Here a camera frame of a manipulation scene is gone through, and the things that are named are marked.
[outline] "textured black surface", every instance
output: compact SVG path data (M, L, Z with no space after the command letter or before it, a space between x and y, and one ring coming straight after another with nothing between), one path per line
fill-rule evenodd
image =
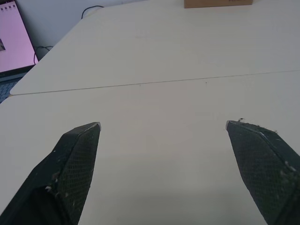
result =
M57 189L72 224L78 223L90 188L98 137L91 129L78 139L59 178Z
M269 225L300 224L300 157L275 132L229 121L241 177Z
M22 184L1 225L76 225L93 176L100 124L65 133Z

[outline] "pink screen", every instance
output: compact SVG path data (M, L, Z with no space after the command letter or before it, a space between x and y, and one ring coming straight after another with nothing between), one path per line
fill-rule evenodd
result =
M15 2L0 5L0 73L34 65L33 56L34 50Z

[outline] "cardboard box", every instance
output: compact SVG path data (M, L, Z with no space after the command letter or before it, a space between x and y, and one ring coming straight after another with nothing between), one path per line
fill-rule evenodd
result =
M184 0L184 8L252 5L253 0Z

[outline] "laptop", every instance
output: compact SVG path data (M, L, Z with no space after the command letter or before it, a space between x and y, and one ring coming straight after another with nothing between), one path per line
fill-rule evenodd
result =
M16 2L0 0L0 103L37 61Z

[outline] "table surface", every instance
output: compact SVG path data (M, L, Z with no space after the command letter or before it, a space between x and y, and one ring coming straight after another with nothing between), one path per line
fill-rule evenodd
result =
M285 72L9 97L0 105L0 212L63 133L100 121L79 224L265 225L225 124L243 117L277 130L300 153L299 83L299 72Z
M103 8L81 20L11 94L300 70L299 8L298 0Z

